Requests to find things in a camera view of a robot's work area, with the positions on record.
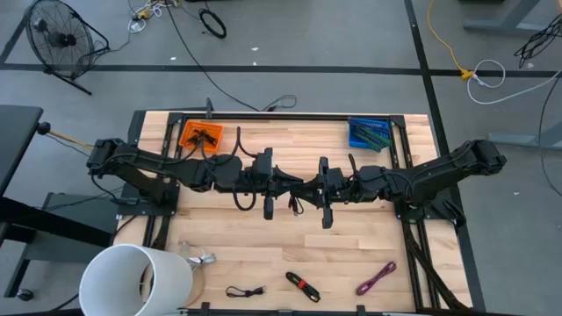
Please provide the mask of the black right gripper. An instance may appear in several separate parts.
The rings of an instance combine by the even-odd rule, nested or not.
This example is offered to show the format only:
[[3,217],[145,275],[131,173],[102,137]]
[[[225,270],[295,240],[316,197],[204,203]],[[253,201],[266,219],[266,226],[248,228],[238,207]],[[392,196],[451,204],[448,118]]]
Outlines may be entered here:
[[331,204],[333,198],[343,202],[342,192],[350,187],[350,181],[343,176],[340,168],[331,169],[328,158],[322,156],[319,161],[319,174],[303,184],[303,187],[290,190],[292,198],[305,201],[322,209],[322,227],[331,228],[334,222]]

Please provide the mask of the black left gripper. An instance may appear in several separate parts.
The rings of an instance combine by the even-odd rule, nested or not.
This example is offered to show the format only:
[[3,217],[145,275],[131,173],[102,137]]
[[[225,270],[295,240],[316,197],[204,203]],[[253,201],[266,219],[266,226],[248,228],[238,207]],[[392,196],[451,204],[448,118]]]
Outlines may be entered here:
[[[300,198],[307,193],[307,187],[301,178],[285,173],[278,166],[272,167],[272,156],[273,148],[267,147],[262,153],[256,154],[250,167],[244,169],[252,196],[249,209],[253,209],[256,205],[258,193],[264,195],[263,217],[265,219],[273,219],[274,197],[278,198],[288,193],[292,197]],[[276,187],[274,179],[281,184]]]

